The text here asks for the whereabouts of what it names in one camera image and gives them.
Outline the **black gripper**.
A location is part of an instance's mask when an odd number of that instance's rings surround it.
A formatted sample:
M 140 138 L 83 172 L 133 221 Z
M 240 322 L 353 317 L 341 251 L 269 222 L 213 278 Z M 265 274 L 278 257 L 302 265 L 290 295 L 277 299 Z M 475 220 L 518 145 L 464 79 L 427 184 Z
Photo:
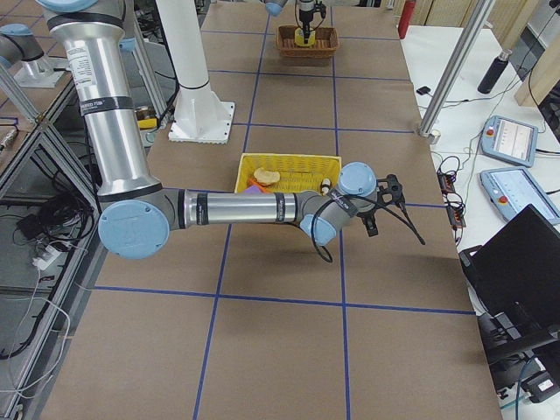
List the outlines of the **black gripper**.
M 367 230 L 368 236 L 377 236 L 378 227 L 376 224 L 375 213 L 379 209 L 377 205 L 372 205 L 369 208 L 362 208 L 357 213 L 357 216 L 361 219 L 362 224 Z
M 304 32 L 304 42 L 312 42 L 311 23 L 314 19 L 315 4 L 314 3 L 298 3 L 297 9 L 297 22 L 298 26 Z

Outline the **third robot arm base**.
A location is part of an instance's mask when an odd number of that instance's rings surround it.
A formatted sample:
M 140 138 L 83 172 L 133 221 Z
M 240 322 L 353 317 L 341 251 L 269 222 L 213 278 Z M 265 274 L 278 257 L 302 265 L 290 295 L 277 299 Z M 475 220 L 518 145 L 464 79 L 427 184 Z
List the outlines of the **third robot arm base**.
M 17 63 L 22 68 L 14 78 L 22 88 L 55 88 L 68 70 L 67 59 L 48 56 L 28 26 L 7 24 L 1 27 L 1 65 Z

